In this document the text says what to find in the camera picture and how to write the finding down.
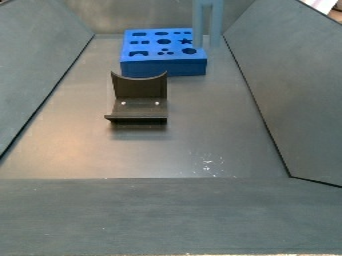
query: white pole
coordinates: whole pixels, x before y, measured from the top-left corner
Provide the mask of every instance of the white pole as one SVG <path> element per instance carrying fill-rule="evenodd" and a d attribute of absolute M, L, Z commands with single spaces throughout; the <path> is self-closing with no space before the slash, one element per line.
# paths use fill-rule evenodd
<path fill-rule="evenodd" d="M 223 19 L 223 0 L 192 0 L 192 28 L 195 48 L 203 44 L 203 7 L 211 7 L 211 29 L 209 46 L 217 47 L 220 43 L 221 19 Z"/>

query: bin floor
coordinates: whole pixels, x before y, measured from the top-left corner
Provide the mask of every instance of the bin floor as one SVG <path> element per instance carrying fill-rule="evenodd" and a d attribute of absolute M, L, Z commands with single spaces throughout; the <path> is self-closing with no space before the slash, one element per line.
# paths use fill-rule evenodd
<path fill-rule="evenodd" d="M 104 119 L 120 48 L 121 35 L 94 37 L 2 157 L 0 178 L 287 178 L 223 40 L 207 49 L 205 76 L 168 78 L 165 126 Z"/>

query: blue foam block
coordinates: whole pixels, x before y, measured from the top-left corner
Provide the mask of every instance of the blue foam block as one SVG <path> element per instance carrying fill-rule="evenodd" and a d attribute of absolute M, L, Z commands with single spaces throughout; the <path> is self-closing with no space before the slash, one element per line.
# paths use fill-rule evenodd
<path fill-rule="evenodd" d="M 151 77 L 205 75 L 207 55 L 192 47 L 191 28 L 125 30 L 120 57 L 121 74 Z"/>

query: circular hole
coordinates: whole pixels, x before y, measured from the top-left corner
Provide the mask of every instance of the circular hole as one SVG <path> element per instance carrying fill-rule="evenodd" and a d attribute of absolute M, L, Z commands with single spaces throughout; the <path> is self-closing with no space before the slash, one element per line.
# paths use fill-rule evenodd
<path fill-rule="evenodd" d="M 195 54 L 195 53 L 197 52 L 196 49 L 193 49 L 193 48 L 185 48 L 185 49 L 183 49 L 181 51 L 183 51 L 183 53 L 185 53 L 185 54 Z"/>
<path fill-rule="evenodd" d="M 168 39 L 159 39 L 156 42 L 157 42 L 159 44 L 169 44 L 169 43 L 171 43 L 171 40 L 168 40 Z"/>
<path fill-rule="evenodd" d="M 165 35 L 168 35 L 167 32 L 156 32 L 155 34 L 156 34 L 157 36 L 165 36 Z"/>

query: metal panel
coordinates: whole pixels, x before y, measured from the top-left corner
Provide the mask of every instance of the metal panel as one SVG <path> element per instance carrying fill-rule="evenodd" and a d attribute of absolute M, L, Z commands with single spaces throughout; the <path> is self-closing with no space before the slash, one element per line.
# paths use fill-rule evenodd
<path fill-rule="evenodd" d="M 191 26 L 191 0 L 64 1 L 92 30 L 100 34 L 123 33 L 129 28 Z M 253 0 L 224 0 L 224 30 L 252 2 Z"/>
<path fill-rule="evenodd" d="M 1 178 L 287 178 L 221 39 L 205 76 L 168 78 L 167 126 L 112 126 L 123 36 L 96 36 L 0 166 Z"/>
<path fill-rule="evenodd" d="M 16 0 L 0 6 L 0 154 L 90 37 L 61 1 Z"/>
<path fill-rule="evenodd" d="M 342 185 L 342 27 L 256 0 L 224 34 L 292 176 Z"/>
<path fill-rule="evenodd" d="M 342 190 L 294 179 L 2 180 L 0 202 L 1 255 L 342 253 Z"/>

